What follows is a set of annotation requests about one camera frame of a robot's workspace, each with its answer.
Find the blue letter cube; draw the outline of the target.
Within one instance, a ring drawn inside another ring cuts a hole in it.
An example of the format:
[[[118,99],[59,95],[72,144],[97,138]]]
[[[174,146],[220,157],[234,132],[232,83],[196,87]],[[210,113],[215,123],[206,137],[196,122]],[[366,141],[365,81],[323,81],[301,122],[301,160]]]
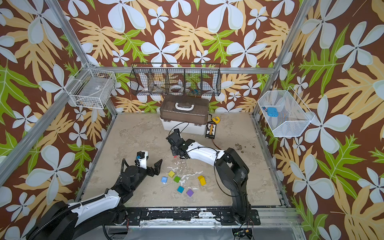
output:
[[[163,184],[166,184],[168,182],[168,178],[167,177],[162,177],[161,182]]]

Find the yellow-green cube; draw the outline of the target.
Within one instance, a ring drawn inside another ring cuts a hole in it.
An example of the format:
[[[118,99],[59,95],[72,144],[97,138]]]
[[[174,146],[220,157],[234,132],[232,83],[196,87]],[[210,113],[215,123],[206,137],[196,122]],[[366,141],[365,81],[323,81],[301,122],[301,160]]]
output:
[[[175,176],[175,173],[174,173],[173,171],[170,171],[170,172],[168,173],[168,175],[169,175],[171,178],[173,178],[173,177]]]

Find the yellow wood block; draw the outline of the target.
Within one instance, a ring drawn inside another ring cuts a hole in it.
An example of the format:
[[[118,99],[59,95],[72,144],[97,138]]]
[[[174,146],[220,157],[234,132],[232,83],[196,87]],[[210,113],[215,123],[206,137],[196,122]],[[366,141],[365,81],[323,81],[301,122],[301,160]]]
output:
[[[199,176],[199,177],[198,177],[198,180],[199,180],[201,186],[205,186],[205,185],[207,184],[207,183],[206,183],[206,179],[205,179],[204,176]]]

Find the purple wood cube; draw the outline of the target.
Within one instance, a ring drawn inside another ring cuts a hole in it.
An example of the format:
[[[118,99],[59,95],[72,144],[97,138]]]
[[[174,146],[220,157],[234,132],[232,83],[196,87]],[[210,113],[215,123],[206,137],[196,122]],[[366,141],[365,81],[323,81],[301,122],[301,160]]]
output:
[[[188,189],[188,191],[187,191],[187,195],[188,195],[189,197],[192,197],[193,194],[194,194],[193,190]]]

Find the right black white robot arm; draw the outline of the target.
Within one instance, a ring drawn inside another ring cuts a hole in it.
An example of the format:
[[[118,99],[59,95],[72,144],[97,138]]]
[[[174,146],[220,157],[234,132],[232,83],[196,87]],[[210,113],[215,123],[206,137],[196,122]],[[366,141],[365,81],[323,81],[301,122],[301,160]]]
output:
[[[238,153],[232,148],[217,150],[192,139],[185,141],[179,129],[169,134],[166,140],[171,145],[174,156],[200,160],[214,167],[215,176],[220,177],[222,184],[230,191],[227,195],[233,201],[232,212],[235,221],[239,224],[247,222],[251,212],[247,193],[250,170]]]

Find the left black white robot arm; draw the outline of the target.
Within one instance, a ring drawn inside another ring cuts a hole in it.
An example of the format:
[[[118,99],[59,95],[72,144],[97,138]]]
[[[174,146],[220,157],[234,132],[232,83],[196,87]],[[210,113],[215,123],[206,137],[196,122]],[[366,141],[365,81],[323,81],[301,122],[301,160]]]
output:
[[[159,175],[163,160],[146,169],[123,160],[120,175],[110,189],[94,198],[65,204],[60,201],[27,233],[27,240],[72,240],[101,225],[120,224],[127,212],[124,204],[147,177]]]

